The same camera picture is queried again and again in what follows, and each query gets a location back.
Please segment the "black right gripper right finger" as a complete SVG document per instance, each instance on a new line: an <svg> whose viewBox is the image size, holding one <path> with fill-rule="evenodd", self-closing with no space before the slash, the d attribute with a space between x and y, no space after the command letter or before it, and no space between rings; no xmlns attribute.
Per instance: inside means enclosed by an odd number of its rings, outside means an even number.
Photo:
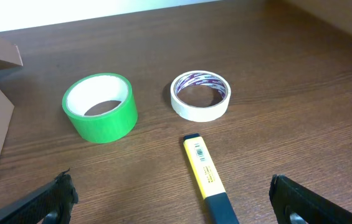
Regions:
<svg viewBox="0 0 352 224"><path fill-rule="evenodd" d="M351 212L284 175L272 177L269 197L278 223L352 223Z"/></svg>

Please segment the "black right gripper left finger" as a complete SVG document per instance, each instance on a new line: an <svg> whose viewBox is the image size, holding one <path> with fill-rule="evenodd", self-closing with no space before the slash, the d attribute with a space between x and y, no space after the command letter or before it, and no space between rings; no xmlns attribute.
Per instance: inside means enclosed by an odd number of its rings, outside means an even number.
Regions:
<svg viewBox="0 0 352 224"><path fill-rule="evenodd" d="M0 209L0 224L69 224L78 193L68 171L25 197Z"/></svg>

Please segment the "green tape roll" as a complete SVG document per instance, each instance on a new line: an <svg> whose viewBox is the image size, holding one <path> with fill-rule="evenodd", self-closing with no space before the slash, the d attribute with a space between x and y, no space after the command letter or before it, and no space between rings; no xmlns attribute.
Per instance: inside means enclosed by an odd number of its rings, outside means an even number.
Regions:
<svg viewBox="0 0 352 224"><path fill-rule="evenodd" d="M118 101L114 109L89 116L97 104ZM116 73L98 73L75 82L62 98L62 108L86 141L104 144L126 136L138 121L131 83Z"/></svg>

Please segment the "white masking tape roll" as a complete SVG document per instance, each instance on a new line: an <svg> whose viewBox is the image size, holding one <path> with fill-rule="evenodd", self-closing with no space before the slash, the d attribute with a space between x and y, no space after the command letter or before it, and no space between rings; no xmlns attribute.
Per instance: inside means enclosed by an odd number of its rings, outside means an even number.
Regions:
<svg viewBox="0 0 352 224"><path fill-rule="evenodd" d="M183 102L178 94L189 86L207 86L216 90L222 100L208 107L191 106ZM209 122L220 118L227 110L231 98L231 87L220 75L205 71L193 70L177 76L170 86L171 106L180 117L194 122Z"/></svg>

